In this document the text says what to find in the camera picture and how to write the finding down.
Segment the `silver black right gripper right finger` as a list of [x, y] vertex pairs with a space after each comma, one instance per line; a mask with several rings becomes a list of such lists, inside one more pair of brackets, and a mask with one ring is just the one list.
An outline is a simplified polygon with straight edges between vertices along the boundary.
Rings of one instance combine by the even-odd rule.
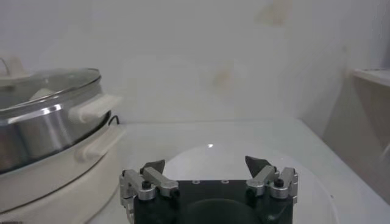
[[298, 173], [292, 167], [285, 167], [281, 172], [265, 159], [245, 156], [245, 162], [252, 176], [246, 181], [247, 188], [254, 196], [263, 196], [266, 190], [272, 198], [297, 200]]

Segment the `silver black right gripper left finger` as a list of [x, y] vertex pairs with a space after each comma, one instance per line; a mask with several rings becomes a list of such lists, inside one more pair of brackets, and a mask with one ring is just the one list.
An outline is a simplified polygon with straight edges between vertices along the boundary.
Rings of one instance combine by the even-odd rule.
[[146, 163], [138, 172], [123, 170], [119, 175], [121, 198], [137, 197], [141, 201], [151, 201], [158, 195], [179, 197], [179, 182], [165, 177], [164, 168], [165, 160], [159, 160]]

